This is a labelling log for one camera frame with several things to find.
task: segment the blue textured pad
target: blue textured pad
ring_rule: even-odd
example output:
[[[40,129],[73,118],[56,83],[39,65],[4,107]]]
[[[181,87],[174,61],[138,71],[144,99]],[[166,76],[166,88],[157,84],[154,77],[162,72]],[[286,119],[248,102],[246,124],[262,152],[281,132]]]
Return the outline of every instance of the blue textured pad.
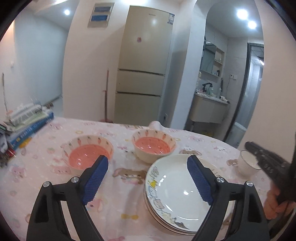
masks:
[[[211,194],[211,187],[203,176],[195,160],[191,156],[187,159],[187,169],[203,201],[207,202],[209,205],[212,205],[213,198]]]
[[[90,179],[87,181],[86,185],[84,186],[84,195],[82,197],[83,205],[87,205],[88,202],[94,199],[102,180],[108,170],[108,158],[103,157],[100,164],[96,168],[96,170],[91,175]]]

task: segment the hand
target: hand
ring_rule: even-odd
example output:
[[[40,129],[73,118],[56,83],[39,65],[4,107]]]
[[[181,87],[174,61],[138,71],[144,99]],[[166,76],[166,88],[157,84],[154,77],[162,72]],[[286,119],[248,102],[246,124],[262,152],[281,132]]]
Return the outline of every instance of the hand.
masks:
[[[279,188],[271,183],[271,188],[267,192],[267,199],[264,203],[264,213],[267,219],[274,219],[278,216],[279,213],[283,213],[288,205],[288,201],[282,202],[280,205],[278,204],[276,198],[280,194]],[[285,216],[288,215],[294,208],[296,207],[295,202],[290,202],[288,208],[285,212]]]

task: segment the cartoon print tablecloth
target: cartoon print tablecloth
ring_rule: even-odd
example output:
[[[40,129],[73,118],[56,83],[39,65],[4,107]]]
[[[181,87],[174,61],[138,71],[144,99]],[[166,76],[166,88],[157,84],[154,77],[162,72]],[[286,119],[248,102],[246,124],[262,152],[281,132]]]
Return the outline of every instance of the cartoon print tablecloth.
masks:
[[[244,183],[237,173],[239,151],[228,144],[204,135],[164,128],[162,131],[177,142],[174,153],[196,154],[221,170],[229,182]],[[191,240],[163,228],[147,210],[143,199],[143,180],[149,165],[133,153],[132,134],[147,127],[91,122],[56,117],[43,127],[30,143],[17,151],[7,168],[0,169],[0,211],[21,241],[26,240],[28,222],[35,199],[45,181],[53,185],[67,182],[73,174],[62,158],[62,148],[71,139],[81,135],[107,138],[114,147],[108,172],[94,200],[87,210],[106,241],[178,241]],[[270,181],[260,171],[251,181],[263,202]],[[71,222],[67,204],[62,202],[65,219],[73,239],[79,240]],[[223,238],[225,221],[217,237]]]

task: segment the bowl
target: bowl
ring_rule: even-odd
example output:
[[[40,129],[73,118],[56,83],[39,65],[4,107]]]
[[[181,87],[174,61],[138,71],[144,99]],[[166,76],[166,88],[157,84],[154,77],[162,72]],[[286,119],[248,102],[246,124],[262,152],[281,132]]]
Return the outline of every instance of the bowl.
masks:
[[[240,152],[237,163],[239,173],[245,177],[250,177],[261,170],[261,167],[257,164],[258,161],[256,157],[246,150]]]
[[[157,159],[171,154],[176,141],[170,135],[157,130],[140,130],[133,134],[132,143],[136,155],[144,162],[154,163]]]
[[[63,158],[72,173],[80,175],[86,168],[91,167],[100,155],[111,160],[113,152],[113,145],[103,137],[80,136],[64,147]]]

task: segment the floor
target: floor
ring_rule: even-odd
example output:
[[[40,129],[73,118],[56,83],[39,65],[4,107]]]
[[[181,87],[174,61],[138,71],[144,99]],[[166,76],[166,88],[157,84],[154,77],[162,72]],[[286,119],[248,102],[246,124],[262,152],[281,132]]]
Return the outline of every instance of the floor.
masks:
[[[64,117],[64,109],[63,109],[63,97],[59,97],[55,101],[52,102],[53,107],[52,111],[54,112],[54,116]]]

